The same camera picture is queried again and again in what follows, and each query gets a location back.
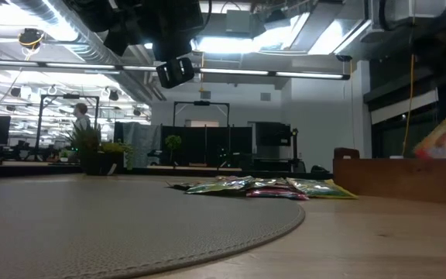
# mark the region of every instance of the potted plant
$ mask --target potted plant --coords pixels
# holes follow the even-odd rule
[[[61,150],[61,152],[60,152],[60,161],[62,163],[68,162],[68,151],[67,150]]]
[[[170,135],[164,140],[164,143],[170,150],[170,163],[174,165],[175,162],[173,162],[173,152],[182,146],[182,139],[179,136]]]
[[[77,148],[82,170],[88,175],[110,175],[123,166],[127,153],[127,167],[133,164],[133,148],[123,143],[101,144],[101,127],[74,129],[69,133],[72,146]]]

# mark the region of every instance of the white wall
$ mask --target white wall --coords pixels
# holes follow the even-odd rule
[[[283,88],[282,122],[299,129],[297,149],[308,170],[318,164],[331,171],[337,147],[371,157],[371,124],[362,100],[366,85],[369,65],[360,62],[350,81],[295,78]]]
[[[184,84],[163,93],[167,102],[155,102],[152,106],[152,125],[171,126],[173,122],[173,101],[193,102],[201,100],[199,84]],[[230,103],[230,125],[247,126],[248,122],[280,122],[281,96],[273,85],[264,84],[205,84],[205,91],[211,91],[211,102]],[[262,102],[261,93],[271,93],[271,102]],[[215,106],[208,107],[187,105],[177,106],[176,126],[183,126],[186,120],[218,121],[220,126],[226,125],[226,116]],[[226,113],[226,106],[220,105]]]

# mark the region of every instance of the round mat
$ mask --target round mat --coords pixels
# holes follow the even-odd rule
[[[248,250],[304,220],[293,201],[161,182],[0,183],[0,278],[130,278]]]

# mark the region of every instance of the person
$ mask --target person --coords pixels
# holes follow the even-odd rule
[[[84,103],[78,103],[75,105],[74,115],[77,117],[77,120],[75,120],[74,125],[78,129],[86,129],[87,127],[91,126],[91,120],[86,113],[87,106]]]

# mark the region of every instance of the table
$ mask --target table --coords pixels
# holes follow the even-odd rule
[[[187,177],[134,175],[12,181],[77,179],[187,181]],[[277,241],[238,256],[143,278],[446,278],[446,205],[373,197],[314,199],[300,205],[306,220]]]

